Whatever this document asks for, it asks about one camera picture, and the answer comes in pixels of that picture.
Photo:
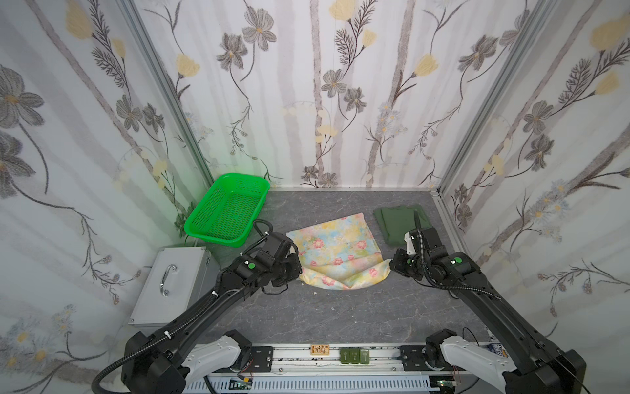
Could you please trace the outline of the green skirt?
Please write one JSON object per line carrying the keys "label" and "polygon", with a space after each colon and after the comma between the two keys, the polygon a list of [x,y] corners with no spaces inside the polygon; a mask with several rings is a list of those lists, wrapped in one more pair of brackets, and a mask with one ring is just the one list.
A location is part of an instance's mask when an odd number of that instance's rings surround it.
{"label": "green skirt", "polygon": [[389,246],[405,246],[405,234],[416,228],[414,214],[418,213],[420,228],[432,226],[428,215],[421,205],[400,205],[396,207],[377,208],[374,217]]}

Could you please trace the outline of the floral pastel skirt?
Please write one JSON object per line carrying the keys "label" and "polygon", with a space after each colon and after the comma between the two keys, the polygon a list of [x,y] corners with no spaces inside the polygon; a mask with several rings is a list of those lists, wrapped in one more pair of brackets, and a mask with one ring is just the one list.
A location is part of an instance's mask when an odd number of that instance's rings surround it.
{"label": "floral pastel skirt", "polygon": [[390,275],[362,213],[287,233],[299,250],[306,285],[334,291],[354,291],[383,282]]}

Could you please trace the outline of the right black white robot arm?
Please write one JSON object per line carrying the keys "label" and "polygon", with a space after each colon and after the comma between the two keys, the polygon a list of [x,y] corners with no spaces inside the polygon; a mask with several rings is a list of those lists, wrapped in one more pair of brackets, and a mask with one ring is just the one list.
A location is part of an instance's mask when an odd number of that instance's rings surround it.
{"label": "right black white robot arm", "polygon": [[443,329],[425,340],[422,360],[429,368],[463,369],[503,393],[582,393],[587,363],[538,332],[490,284],[463,252],[450,254],[435,228],[422,228],[418,213],[390,269],[422,286],[452,293],[490,329],[505,348],[501,356]]}

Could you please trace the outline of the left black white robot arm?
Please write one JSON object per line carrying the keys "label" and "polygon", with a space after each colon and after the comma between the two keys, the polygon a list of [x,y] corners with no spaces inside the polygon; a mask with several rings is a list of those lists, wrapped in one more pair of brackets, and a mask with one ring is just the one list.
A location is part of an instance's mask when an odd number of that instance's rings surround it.
{"label": "left black white robot arm", "polygon": [[301,274],[299,249],[288,236],[270,232],[218,274],[214,287],[149,336],[136,333],[126,343],[124,356],[99,372],[94,393],[108,393],[102,381],[122,369],[121,382],[131,393],[182,393],[193,373],[185,365],[200,337],[237,303],[268,284],[287,286]]}

